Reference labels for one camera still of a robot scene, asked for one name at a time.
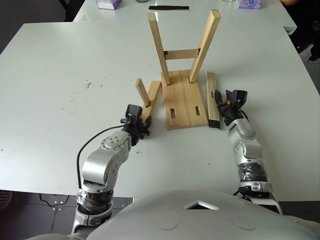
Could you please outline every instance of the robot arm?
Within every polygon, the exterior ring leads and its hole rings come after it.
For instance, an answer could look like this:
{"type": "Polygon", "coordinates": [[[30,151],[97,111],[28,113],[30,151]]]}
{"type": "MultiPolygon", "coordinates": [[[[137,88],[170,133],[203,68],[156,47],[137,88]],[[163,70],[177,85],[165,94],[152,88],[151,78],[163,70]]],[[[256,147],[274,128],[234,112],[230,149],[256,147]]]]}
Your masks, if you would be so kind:
{"type": "Polygon", "coordinates": [[[223,102],[218,90],[214,96],[219,112],[228,126],[229,139],[233,145],[233,155],[240,178],[238,191],[244,199],[282,215],[272,185],[267,180],[262,147],[256,139],[255,130],[248,119],[244,118],[241,110],[247,100],[247,92],[227,90],[226,102],[223,102]]]}
{"type": "Polygon", "coordinates": [[[77,208],[72,232],[86,227],[99,226],[111,217],[112,197],[119,167],[128,159],[129,151],[139,139],[149,136],[151,118],[141,120],[142,108],[128,105],[127,125],[103,139],[99,148],[83,164],[81,189],[77,193],[77,208]]]}

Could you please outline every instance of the tissue box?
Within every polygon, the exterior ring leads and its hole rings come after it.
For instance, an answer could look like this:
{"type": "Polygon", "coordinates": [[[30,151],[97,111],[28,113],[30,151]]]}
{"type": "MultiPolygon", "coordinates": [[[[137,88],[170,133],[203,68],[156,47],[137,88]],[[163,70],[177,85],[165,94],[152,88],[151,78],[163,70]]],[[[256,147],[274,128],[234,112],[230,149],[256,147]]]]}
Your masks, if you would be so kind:
{"type": "Polygon", "coordinates": [[[121,3],[121,0],[95,0],[98,8],[115,10],[121,3]]]}
{"type": "Polygon", "coordinates": [[[259,9],[262,0],[235,0],[239,9],[259,9]]]}

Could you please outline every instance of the wood grain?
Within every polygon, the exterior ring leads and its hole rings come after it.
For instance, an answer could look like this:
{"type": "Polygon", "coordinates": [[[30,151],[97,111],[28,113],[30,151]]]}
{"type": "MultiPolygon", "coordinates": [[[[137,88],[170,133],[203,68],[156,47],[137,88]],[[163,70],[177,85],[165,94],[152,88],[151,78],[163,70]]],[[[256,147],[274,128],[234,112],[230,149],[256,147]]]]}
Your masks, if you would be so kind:
{"type": "Polygon", "coordinates": [[[165,60],[197,58],[199,49],[164,51],[165,60]]]}
{"type": "Polygon", "coordinates": [[[162,84],[166,128],[171,130],[208,125],[198,83],[189,82],[189,70],[170,71],[169,76],[171,85],[162,84]]]}
{"type": "Polygon", "coordinates": [[[165,85],[170,85],[171,82],[170,82],[168,67],[165,59],[164,48],[162,46],[157,19],[154,12],[151,12],[148,14],[148,21],[149,21],[150,29],[152,32],[155,49],[156,49],[156,52],[158,53],[160,66],[161,66],[162,74],[164,77],[164,83],[165,85]]]}
{"type": "Polygon", "coordinates": [[[206,106],[208,112],[209,127],[220,129],[220,115],[215,100],[216,75],[213,72],[206,72],[206,106]]]}
{"type": "Polygon", "coordinates": [[[199,55],[196,59],[194,59],[190,73],[189,73],[189,81],[190,83],[195,83],[197,81],[197,76],[202,66],[202,63],[205,60],[207,51],[210,47],[211,41],[215,35],[217,30],[221,15],[219,10],[213,9],[210,11],[209,18],[206,22],[203,36],[199,45],[199,55]]]}
{"type": "Polygon", "coordinates": [[[161,81],[152,81],[148,90],[148,97],[150,99],[149,106],[143,106],[142,108],[142,123],[146,122],[147,117],[151,116],[156,105],[156,100],[158,97],[159,89],[161,86],[161,81]]]}
{"type": "Polygon", "coordinates": [[[145,86],[144,86],[144,83],[142,82],[141,78],[138,78],[135,82],[135,87],[136,89],[138,90],[139,94],[140,94],[140,97],[142,98],[142,101],[144,103],[144,105],[146,107],[149,106],[149,103],[150,103],[150,99],[148,97],[148,93],[145,89],[145,86]]]}

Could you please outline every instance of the white table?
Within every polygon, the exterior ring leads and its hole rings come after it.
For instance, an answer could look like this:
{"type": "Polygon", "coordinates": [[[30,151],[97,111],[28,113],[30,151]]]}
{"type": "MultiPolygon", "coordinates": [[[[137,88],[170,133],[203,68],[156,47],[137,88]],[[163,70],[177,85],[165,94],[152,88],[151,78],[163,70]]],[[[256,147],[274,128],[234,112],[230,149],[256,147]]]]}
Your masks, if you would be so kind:
{"type": "MultiPolygon", "coordinates": [[[[205,22],[159,22],[164,48],[194,48],[205,22]]],[[[191,64],[191,59],[175,60],[168,68],[184,70],[191,64]]],[[[283,27],[221,22],[198,78],[203,96],[205,71],[216,73],[223,92],[248,91],[243,110],[257,132],[278,199],[319,200],[320,99],[283,27]]],[[[134,27],[24,24],[0,55],[0,189],[76,194],[80,147],[118,125],[128,104],[142,104],[138,77],[148,88],[160,80],[160,72],[148,21],[134,27]]],[[[199,188],[231,194],[238,188],[226,128],[166,130],[159,94],[150,132],[121,166],[116,197],[199,188]]],[[[81,165],[111,134],[84,150],[81,165]]]]}
{"type": "Polygon", "coordinates": [[[230,24],[244,26],[251,25],[276,25],[282,26],[288,32],[293,33],[297,26],[290,15],[281,4],[280,0],[263,0],[261,9],[239,9],[236,1],[224,2],[222,0],[150,0],[144,3],[137,3],[135,0],[122,0],[118,9],[99,9],[96,0],[85,0],[74,22],[137,22],[146,21],[150,5],[176,5],[189,6],[190,11],[157,11],[159,22],[170,22],[173,16],[182,22],[189,22],[190,19],[206,20],[207,12],[211,9],[219,9],[223,18],[221,21],[230,24]]]}

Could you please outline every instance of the black tape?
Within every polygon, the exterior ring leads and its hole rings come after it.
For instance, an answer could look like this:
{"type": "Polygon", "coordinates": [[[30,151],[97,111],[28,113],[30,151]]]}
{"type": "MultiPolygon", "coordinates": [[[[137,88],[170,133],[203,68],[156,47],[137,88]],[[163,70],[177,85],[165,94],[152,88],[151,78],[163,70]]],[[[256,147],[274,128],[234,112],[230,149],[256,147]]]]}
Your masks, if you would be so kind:
{"type": "Polygon", "coordinates": [[[151,5],[149,10],[189,10],[189,6],[151,5]]]}
{"type": "Polygon", "coordinates": [[[209,119],[208,123],[209,123],[209,128],[221,129],[220,128],[220,121],[209,119]]]}

